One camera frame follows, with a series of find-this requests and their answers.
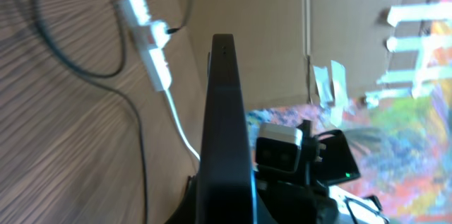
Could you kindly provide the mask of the blue Galaxy smartphone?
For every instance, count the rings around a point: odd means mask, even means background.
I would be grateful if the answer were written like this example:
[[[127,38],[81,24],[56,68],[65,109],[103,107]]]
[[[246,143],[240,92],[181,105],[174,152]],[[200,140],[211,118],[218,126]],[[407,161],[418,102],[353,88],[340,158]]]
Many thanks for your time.
[[[256,223],[256,190],[234,38],[215,34],[208,65],[197,223]]]

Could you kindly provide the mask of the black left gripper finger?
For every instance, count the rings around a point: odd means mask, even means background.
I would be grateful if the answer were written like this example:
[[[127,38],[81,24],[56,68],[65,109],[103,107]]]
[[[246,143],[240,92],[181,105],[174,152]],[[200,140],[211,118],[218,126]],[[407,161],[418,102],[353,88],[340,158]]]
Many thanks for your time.
[[[165,224],[195,224],[196,223],[196,175],[190,176],[186,183],[186,190],[177,209],[165,222]]]

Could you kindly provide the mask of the white charger plug adapter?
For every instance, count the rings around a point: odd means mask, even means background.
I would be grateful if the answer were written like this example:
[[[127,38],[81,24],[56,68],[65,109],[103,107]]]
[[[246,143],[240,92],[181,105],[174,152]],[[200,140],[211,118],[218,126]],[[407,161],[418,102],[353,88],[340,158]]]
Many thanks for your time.
[[[151,33],[158,48],[163,49],[170,40],[168,24],[163,20],[155,20],[150,24]]]

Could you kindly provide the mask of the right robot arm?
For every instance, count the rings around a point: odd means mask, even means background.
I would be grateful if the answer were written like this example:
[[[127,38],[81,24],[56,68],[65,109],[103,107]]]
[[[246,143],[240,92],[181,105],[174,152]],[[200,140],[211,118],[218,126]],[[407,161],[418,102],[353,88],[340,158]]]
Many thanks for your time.
[[[361,173],[341,130],[263,123],[255,145],[258,223],[388,223],[377,196],[341,189]]]

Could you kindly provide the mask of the white power strip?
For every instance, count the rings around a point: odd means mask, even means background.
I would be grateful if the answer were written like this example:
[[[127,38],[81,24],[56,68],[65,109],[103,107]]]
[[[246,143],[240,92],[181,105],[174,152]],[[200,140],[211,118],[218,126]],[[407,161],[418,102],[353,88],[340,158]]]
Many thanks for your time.
[[[119,5],[154,89],[157,92],[169,90],[172,75],[164,48],[158,48],[153,39],[150,24],[154,20],[146,0],[120,0]]]

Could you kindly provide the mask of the white tape strips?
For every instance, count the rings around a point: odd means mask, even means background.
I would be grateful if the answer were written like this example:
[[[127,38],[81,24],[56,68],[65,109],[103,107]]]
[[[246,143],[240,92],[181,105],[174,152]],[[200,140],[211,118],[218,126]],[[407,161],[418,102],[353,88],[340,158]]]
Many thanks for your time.
[[[345,67],[331,61],[331,73],[326,66],[314,66],[314,77],[320,106],[330,110],[330,123],[335,127],[343,123],[343,113],[349,104]]]

